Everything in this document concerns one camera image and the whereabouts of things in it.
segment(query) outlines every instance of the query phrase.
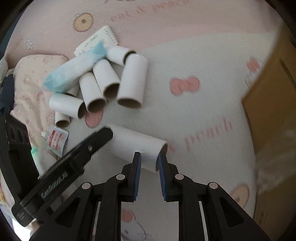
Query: white and blue package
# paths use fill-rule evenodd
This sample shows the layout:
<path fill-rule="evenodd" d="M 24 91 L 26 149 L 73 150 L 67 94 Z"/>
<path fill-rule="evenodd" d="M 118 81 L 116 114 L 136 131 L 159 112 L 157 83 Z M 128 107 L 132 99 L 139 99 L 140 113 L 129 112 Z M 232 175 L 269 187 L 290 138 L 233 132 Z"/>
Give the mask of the white and blue package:
<path fill-rule="evenodd" d="M 78 84 L 79 77 L 90 71 L 93 65 L 104 58 L 106 50 L 103 43 L 58 67 L 45 79 L 42 89 L 65 93 Z"/>

